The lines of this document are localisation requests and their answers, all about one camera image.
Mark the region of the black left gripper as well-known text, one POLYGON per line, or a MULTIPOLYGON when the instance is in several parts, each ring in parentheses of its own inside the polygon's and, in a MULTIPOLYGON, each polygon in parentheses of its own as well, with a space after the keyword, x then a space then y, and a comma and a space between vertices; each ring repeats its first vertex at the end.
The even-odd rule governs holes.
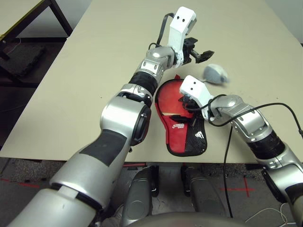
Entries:
POLYGON ((208 59, 210 59, 214 52, 211 50, 205 51, 202 54, 199 54, 197 51, 194 50, 195 48, 195 43, 198 40, 195 38, 186 38, 184 40, 184 44, 183 44, 183 64, 188 64, 192 61, 192 59, 190 58, 190 56, 195 58, 196 63, 202 63, 207 61, 208 59))

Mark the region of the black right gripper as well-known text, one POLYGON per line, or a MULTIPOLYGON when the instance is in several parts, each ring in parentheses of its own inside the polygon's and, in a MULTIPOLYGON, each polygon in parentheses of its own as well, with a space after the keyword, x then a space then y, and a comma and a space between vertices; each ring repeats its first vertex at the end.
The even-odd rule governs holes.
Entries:
MULTIPOLYGON (((187 103, 189 101, 188 96, 183 96, 179 100, 179 102, 182 102, 183 104, 187 103)), ((197 109, 199 106, 196 103, 188 103, 186 104, 187 109, 197 109)), ((191 114, 192 119, 203 119, 202 112, 201 111, 188 111, 191 114)), ((171 115, 170 118, 174 121, 189 121, 190 118, 181 116, 181 115, 171 115)))

